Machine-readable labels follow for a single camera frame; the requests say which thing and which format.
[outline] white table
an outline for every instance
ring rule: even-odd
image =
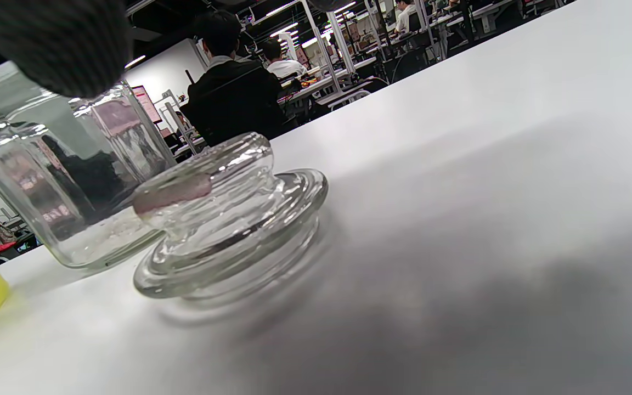
[[[366,60],[362,60],[362,62],[358,62],[354,64],[354,67],[356,70],[358,70],[359,68],[365,67],[367,65],[371,65],[372,63],[375,63],[376,61],[377,61],[377,58],[369,58]],[[347,74],[348,74],[348,70],[341,69],[339,71],[336,71],[336,78],[343,78]],[[324,76],[323,80],[316,83],[312,83],[311,85],[300,90],[299,92],[294,93],[294,95],[292,95],[292,97],[289,98],[289,101],[299,100],[300,98],[307,97],[308,95],[311,95],[314,92],[318,92],[319,90],[323,88],[330,87],[331,85],[333,85],[333,78],[331,78],[330,75]]]
[[[194,145],[200,145],[204,143],[204,138],[203,137],[198,137],[195,138],[194,140],[191,141]],[[182,155],[183,153],[186,153],[188,150],[190,150],[189,148],[189,144],[185,144],[182,147],[180,147],[180,149],[175,151],[174,157],[177,158],[178,156]]]
[[[273,145],[331,183],[289,298],[202,322],[133,290],[138,258],[73,282],[34,250],[2,266],[0,394],[632,393],[632,7],[572,3]]]
[[[502,0],[499,3],[492,3],[489,5],[485,5],[482,8],[472,11],[473,19],[481,19],[482,20],[482,29],[484,33],[490,33],[493,30],[496,30],[496,17],[494,13],[499,11],[501,13],[506,9],[511,3],[519,2],[519,0]],[[463,21],[463,17],[459,17],[456,20],[448,23],[447,26],[457,25],[458,23]]]

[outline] glass jar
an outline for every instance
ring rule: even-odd
[[[66,267],[108,266],[160,235],[131,194],[174,164],[125,82],[66,98],[0,66],[0,196]]]
[[[166,234],[136,268],[136,289],[215,308],[300,272],[327,193],[318,170],[274,174],[258,133],[202,151],[136,190],[138,217]]]

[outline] white pole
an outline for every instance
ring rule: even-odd
[[[329,11],[326,15],[328,15],[328,20],[331,22],[331,29],[333,29],[333,35],[336,37],[338,49],[340,49],[343,54],[343,62],[346,63],[346,69],[348,69],[349,73],[354,74],[357,72],[356,66],[353,64],[353,58],[351,58],[351,53],[348,51],[348,43],[346,43],[346,38],[343,37],[343,32],[341,32],[341,26],[338,24],[336,13]]]
[[[328,52],[326,52],[326,45],[323,44],[323,38],[321,38],[321,32],[318,30],[316,26],[316,22],[314,22],[314,17],[311,15],[311,10],[309,9],[309,5],[306,0],[301,0],[301,3],[304,5],[304,10],[306,11],[306,17],[309,19],[309,24],[311,25],[311,30],[313,30],[314,35],[316,35],[316,42],[318,42],[318,47],[321,50],[321,54],[326,58],[326,68],[328,72],[331,74],[331,78],[333,78],[333,83],[336,88],[336,92],[343,92],[341,89],[340,83],[338,83],[338,77],[336,77],[336,71],[333,68],[333,63],[331,63],[331,58],[328,56]]]
[[[175,110],[173,110],[170,103],[165,103],[165,108],[167,108],[167,110],[170,112],[170,117],[172,117],[175,123],[177,123],[177,127],[180,128],[180,133],[182,133],[183,137],[185,138],[185,142],[189,145],[191,154],[196,155],[196,147],[194,146],[194,143],[191,142],[191,136],[189,135],[188,128],[182,123],[180,117],[177,116],[177,113],[175,112]]]

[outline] person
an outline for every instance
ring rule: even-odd
[[[180,119],[180,123],[182,123],[185,128],[191,128],[191,125],[189,125],[187,118],[185,118],[184,114],[181,111],[175,111],[175,114]],[[184,135],[182,135],[182,131],[180,130],[180,128],[177,128],[177,130],[175,130],[175,134],[177,135],[177,138],[184,138]]]
[[[208,69],[188,88],[182,113],[214,146],[247,132],[268,138],[284,133],[286,117],[277,103],[278,78],[254,60],[236,62],[241,25],[235,15],[218,10],[200,20]]]
[[[416,12],[414,0],[397,0],[397,8],[401,11],[401,13],[397,16],[397,25],[394,30],[400,35],[402,33],[408,33],[409,15]]]
[[[306,67],[296,60],[282,60],[281,45],[279,45],[278,40],[274,38],[270,38],[263,44],[263,53],[270,63],[270,65],[268,65],[268,72],[273,73],[277,78],[284,78],[294,73],[296,73],[297,77],[301,77],[308,71]]]

